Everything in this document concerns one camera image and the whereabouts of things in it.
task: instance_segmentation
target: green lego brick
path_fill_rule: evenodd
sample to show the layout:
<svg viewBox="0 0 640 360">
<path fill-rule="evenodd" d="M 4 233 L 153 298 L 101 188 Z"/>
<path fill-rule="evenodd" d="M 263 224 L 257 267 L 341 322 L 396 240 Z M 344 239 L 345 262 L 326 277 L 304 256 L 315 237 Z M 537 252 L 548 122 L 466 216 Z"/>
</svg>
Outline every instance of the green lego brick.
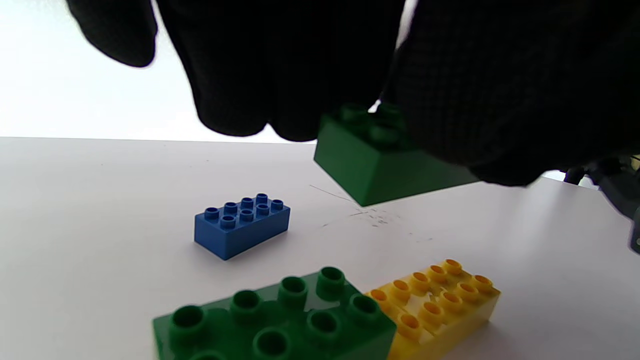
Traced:
<svg viewBox="0 0 640 360">
<path fill-rule="evenodd" d="M 160 360 L 385 360 L 395 323 L 332 267 L 154 319 Z"/>
<path fill-rule="evenodd" d="M 387 104 L 376 113 L 344 106 L 323 116 L 314 160 L 361 206 L 478 181 L 415 146 L 400 112 Z"/>
</svg>

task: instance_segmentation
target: black glove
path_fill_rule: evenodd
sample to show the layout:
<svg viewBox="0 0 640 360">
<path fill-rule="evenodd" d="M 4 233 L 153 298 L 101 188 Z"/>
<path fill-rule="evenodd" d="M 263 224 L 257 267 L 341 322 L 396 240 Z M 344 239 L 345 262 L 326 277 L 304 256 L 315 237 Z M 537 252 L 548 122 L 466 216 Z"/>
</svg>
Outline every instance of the black glove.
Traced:
<svg viewBox="0 0 640 360">
<path fill-rule="evenodd" d="M 150 0 L 67 0 L 87 39 L 144 67 L 157 26 Z M 282 138 L 312 140 L 320 114 L 373 104 L 396 45 L 401 1 L 158 0 L 200 120 L 248 136 L 270 123 Z"/>
<path fill-rule="evenodd" d="M 151 62 L 149 0 L 67 1 L 98 49 Z M 384 90 L 420 146 L 489 182 L 640 152 L 637 2 L 422 0 L 393 66 L 396 0 L 157 2 L 219 133 L 311 140 L 320 114 Z"/>
</svg>

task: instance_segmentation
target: white table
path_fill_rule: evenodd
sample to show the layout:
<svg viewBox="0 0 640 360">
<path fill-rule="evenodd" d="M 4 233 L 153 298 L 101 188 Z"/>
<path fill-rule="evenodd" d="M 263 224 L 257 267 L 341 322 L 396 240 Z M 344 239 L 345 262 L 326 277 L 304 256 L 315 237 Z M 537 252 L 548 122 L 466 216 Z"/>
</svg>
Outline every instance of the white table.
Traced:
<svg viewBox="0 0 640 360">
<path fill-rule="evenodd" d="M 153 359 L 151 319 L 335 265 L 362 291 L 445 258 L 503 291 L 448 359 L 640 358 L 640 257 L 602 194 L 549 179 L 359 208 L 313 146 L 0 139 L 0 359 Z M 193 215 L 265 192 L 289 232 L 229 261 Z"/>
</svg>

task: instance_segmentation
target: scratch mark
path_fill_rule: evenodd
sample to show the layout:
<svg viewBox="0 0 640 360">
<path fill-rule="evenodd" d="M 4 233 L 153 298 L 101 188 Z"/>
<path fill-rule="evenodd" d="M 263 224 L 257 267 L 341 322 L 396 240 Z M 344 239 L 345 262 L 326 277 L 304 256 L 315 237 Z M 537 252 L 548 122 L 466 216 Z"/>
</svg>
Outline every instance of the scratch mark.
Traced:
<svg viewBox="0 0 640 360">
<path fill-rule="evenodd" d="M 311 184 L 309 184 L 309 186 L 311 186 L 312 188 L 314 188 L 314 189 L 316 189 L 316 190 L 320 190 L 320 191 L 322 191 L 323 193 L 327 193 L 327 194 L 329 194 L 329 195 L 331 195 L 331 196 L 337 197 L 338 199 L 342 199 L 342 200 L 346 200 L 346 201 L 348 201 L 348 202 L 351 202 L 351 200 L 350 200 L 350 199 L 347 199 L 347 198 L 345 198 L 345 197 L 341 197 L 340 195 L 335 195 L 334 193 L 330 193 L 330 192 L 328 192 L 328 191 L 326 191 L 326 190 L 322 190 L 322 189 L 320 189 L 320 188 L 319 188 L 319 187 L 317 187 L 317 186 L 313 186 L 313 185 L 311 185 Z"/>
</svg>

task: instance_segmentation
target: yellow lego brick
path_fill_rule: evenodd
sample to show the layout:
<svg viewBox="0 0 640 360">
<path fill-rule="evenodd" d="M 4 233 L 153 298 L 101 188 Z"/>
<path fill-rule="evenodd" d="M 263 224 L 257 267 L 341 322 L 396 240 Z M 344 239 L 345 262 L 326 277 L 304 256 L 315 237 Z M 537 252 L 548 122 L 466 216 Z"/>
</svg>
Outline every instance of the yellow lego brick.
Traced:
<svg viewBox="0 0 640 360">
<path fill-rule="evenodd" d="M 489 320 L 500 291 L 448 259 L 366 295 L 398 326 L 388 360 L 438 360 Z"/>
</svg>

